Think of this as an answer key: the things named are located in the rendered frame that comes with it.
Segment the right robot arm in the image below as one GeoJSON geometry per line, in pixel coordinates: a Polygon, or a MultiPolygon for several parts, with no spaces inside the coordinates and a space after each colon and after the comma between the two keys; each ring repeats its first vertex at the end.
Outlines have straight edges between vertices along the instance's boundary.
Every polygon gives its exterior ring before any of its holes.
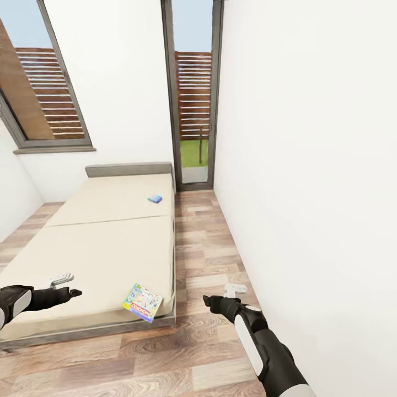
{"type": "Polygon", "coordinates": [[[245,285],[225,285],[223,296],[203,295],[213,314],[222,314],[234,324],[237,334],[262,382],[267,397],[317,397],[308,385],[288,347],[269,329],[262,309],[242,304],[235,294],[246,294],[245,285]]]}

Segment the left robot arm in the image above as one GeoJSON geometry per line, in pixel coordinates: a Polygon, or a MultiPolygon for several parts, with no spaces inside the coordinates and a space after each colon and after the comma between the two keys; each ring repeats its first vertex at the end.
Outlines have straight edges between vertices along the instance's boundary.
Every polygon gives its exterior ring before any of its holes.
{"type": "Polygon", "coordinates": [[[74,275],[71,272],[65,272],[46,278],[40,290],[34,290],[33,286],[24,285],[0,288],[0,329],[3,329],[22,312],[49,309],[67,303],[73,297],[81,296],[82,291],[77,289],[56,288],[56,285],[73,279],[74,275]]]}

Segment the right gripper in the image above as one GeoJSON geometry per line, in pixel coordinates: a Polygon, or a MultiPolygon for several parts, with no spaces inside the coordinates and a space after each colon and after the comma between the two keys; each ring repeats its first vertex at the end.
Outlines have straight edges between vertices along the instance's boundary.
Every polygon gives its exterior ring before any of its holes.
{"type": "MultiPolygon", "coordinates": [[[[210,307],[210,312],[213,314],[222,314],[225,318],[228,319],[228,309],[229,306],[233,303],[241,303],[241,299],[239,298],[227,298],[223,296],[215,296],[211,297],[203,295],[203,300],[205,306],[210,307]]],[[[228,319],[229,320],[229,319],[228,319]]]]}

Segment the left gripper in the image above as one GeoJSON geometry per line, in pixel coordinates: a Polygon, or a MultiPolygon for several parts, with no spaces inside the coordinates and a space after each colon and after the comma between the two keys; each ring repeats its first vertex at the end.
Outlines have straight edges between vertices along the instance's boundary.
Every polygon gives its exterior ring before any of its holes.
{"type": "Polygon", "coordinates": [[[43,289],[43,292],[45,295],[44,301],[39,308],[34,310],[34,312],[67,303],[71,300],[71,298],[82,295],[82,291],[77,289],[69,290],[69,287],[62,287],[59,289],[43,289]]]}

